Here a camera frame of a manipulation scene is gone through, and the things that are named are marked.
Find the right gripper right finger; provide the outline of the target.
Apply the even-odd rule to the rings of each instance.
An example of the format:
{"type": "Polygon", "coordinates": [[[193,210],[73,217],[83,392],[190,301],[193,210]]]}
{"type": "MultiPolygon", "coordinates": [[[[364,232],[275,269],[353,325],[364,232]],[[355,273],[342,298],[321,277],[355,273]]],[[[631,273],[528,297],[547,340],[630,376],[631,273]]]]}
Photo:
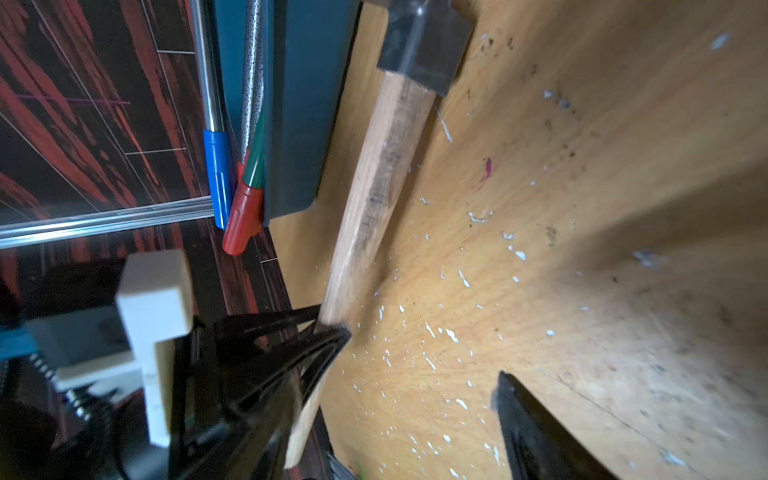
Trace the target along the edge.
{"type": "Polygon", "coordinates": [[[511,373],[501,371],[494,391],[514,479],[614,479],[511,373]]]}

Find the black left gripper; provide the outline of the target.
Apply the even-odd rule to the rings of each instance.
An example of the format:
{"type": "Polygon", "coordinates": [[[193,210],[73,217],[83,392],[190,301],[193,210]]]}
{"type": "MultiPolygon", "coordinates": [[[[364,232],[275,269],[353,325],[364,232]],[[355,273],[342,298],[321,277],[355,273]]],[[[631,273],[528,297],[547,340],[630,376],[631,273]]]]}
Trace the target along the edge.
{"type": "Polygon", "coordinates": [[[83,428],[59,440],[57,419],[1,390],[3,479],[167,479],[169,454],[149,441],[144,396],[86,397],[83,428]]]}

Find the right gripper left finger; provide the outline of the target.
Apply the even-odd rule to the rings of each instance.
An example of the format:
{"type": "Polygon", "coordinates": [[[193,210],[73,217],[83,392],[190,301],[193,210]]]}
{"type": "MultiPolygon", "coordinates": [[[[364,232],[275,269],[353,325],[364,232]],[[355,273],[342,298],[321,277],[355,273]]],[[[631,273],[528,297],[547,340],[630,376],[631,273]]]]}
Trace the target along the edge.
{"type": "Polygon", "coordinates": [[[193,321],[174,342],[170,479],[279,479],[294,422],[351,338],[317,305],[193,321]]]}

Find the wooden handle hammer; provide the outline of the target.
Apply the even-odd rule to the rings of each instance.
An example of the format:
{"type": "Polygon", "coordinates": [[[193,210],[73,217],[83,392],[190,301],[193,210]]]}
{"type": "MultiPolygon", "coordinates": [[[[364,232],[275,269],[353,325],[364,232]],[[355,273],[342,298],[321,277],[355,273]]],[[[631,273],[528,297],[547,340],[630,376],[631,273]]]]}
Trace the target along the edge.
{"type": "Polygon", "coordinates": [[[449,1],[382,1],[388,25],[377,63],[384,78],[363,141],[311,331],[349,334],[352,300],[368,274],[402,191],[429,111],[447,95],[474,23],[449,1]]]}

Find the green handle red tip hoe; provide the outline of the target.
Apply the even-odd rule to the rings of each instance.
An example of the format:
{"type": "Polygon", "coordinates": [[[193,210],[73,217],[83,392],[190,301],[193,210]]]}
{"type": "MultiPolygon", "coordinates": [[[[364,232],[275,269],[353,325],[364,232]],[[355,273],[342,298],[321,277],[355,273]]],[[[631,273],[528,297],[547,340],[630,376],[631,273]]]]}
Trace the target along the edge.
{"type": "Polygon", "coordinates": [[[222,247],[232,256],[244,252],[250,239],[262,231],[265,182],[265,116],[252,131],[247,162],[233,200],[222,247]]]}

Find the chrome hoe blue grip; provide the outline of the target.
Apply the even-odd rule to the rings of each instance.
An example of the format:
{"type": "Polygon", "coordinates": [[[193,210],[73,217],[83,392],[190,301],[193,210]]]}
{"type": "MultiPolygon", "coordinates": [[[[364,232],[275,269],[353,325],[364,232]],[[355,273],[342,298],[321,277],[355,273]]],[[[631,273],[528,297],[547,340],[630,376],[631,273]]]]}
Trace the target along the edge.
{"type": "Polygon", "coordinates": [[[215,11],[212,1],[188,2],[203,109],[203,145],[216,226],[229,224],[234,198],[234,174],[221,88],[215,11]]]}

